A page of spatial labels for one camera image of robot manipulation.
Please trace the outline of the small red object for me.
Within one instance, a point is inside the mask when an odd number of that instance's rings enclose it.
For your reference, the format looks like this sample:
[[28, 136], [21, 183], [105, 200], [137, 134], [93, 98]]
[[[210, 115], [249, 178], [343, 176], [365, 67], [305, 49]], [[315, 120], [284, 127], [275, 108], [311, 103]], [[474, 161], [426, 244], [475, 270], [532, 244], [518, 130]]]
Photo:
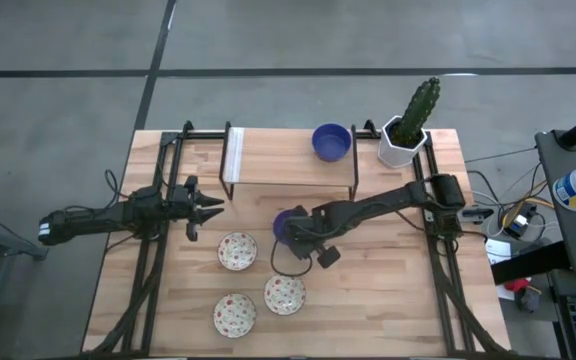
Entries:
[[519, 278], [503, 284], [503, 288], [510, 293], [516, 294], [524, 291], [530, 285], [530, 278]]

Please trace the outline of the white paper sheet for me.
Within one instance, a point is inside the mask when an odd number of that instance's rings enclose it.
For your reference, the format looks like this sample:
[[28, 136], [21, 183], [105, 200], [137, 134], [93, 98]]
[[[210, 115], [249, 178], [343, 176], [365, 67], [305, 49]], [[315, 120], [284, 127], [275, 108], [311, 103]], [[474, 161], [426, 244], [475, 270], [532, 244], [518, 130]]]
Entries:
[[511, 245], [505, 241], [488, 239], [485, 242], [485, 250], [491, 265], [509, 260], [512, 257]]

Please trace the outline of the green bowl floral inside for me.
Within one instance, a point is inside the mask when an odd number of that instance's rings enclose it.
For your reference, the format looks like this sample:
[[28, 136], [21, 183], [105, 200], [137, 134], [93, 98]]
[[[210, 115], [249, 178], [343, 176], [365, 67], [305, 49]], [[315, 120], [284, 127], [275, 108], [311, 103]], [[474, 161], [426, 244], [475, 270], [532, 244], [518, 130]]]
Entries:
[[264, 287], [264, 302], [274, 314], [289, 316], [299, 311], [306, 301], [306, 287], [297, 277], [272, 276]]
[[244, 232], [227, 234], [219, 242], [217, 257], [219, 263], [230, 271], [242, 271], [255, 261], [258, 246], [255, 239]]
[[256, 317], [256, 306], [250, 297], [245, 294], [231, 293], [216, 303], [213, 311], [213, 324], [220, 335], [237, 339], [252, 330]]

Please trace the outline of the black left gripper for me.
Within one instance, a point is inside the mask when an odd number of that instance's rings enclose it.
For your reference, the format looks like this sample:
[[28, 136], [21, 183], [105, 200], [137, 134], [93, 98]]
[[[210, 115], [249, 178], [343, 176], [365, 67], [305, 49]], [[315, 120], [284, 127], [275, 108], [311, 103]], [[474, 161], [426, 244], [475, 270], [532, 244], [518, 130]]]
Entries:
[[[173, 188], [171, 198], [168, 200], [168, 219], [171, 221], [187, 220], [186, 237], [189, 241], [197, 241], [198, 235], [196, 225], [204, 224], [209, 219], [224, 211], [223, 208], [198, 209], [196, 223], [195, 192], [197, 190], [198, 178], [195, 175], [189, 176], [184, 184], [177, 184]], [[197, 205], [203, 208], [223, 204], [219, 198], [210, 197], [197, 193]]]

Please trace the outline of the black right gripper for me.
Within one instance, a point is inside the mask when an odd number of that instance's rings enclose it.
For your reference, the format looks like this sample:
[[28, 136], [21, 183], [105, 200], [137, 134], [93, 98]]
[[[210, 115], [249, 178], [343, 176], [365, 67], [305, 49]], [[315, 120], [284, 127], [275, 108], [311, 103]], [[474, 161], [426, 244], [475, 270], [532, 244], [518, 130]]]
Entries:
[[288, 246], [298, 259], [306, 259], [323, 245], [321, 230], [316, 228], [315, 220], [303, 206], [285, 210], [281, 213], [281, 226], [288, 226], [293, 221], [295, 236], [290, 232], [282, 235], [282, 243]]

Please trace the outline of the wooden shelf black metal legs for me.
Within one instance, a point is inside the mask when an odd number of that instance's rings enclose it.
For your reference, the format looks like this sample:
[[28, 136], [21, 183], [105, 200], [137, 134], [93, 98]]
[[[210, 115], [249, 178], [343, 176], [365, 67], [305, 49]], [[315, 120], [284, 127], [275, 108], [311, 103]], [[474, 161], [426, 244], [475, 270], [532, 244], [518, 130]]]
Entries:
[[354, 199], [359, 185], [357, 130], [351, 133], [352, 144], [339, 161], [320, 160], [312, 147], [315, 129], [245, 128], [243, 158], [238, 183], [223, 180], [229, 129], [224, 130], [224, 142], [219, 170], [219, 181], [229, 199], [234, 187], [245, 185], [324, 186], [348, 190]]

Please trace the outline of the small blue white device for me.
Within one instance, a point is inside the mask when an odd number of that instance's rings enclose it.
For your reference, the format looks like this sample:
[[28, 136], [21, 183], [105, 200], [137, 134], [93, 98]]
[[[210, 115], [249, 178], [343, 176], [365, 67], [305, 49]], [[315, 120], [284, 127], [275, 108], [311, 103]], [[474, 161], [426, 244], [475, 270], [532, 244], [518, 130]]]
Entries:
[[530, 225], [531, 216], [516, 215], [507, 227], [507, 232], [516, 238], [521, 237]]

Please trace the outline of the green cactus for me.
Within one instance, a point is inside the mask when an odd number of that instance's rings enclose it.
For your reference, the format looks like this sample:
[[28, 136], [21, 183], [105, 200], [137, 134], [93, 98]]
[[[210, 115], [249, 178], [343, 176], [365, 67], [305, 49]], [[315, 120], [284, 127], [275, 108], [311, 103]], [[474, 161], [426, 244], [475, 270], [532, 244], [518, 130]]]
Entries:
[[431, 115], [439, 97], [440, 80], [431, 77], [415, 91], [401, 120], [390, 131], [393, 145], [413, 148], [421, 139], [422, 127]]

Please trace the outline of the white plant pot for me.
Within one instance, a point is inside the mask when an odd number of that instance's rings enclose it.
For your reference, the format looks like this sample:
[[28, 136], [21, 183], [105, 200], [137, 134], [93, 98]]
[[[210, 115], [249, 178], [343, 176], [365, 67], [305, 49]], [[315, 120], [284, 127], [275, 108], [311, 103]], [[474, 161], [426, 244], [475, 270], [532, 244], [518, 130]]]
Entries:
[[389, 131], [394, 129], [400, 121], [401, 116], [395, 115], [381, 128], [377, 158], [384, 166], [389, 168], [400, 168], [410, 165], [428, 140], [428, 135], [424, 129], [421, 129], [418, 139], [412, 147], [399, 146], [392, 143]]

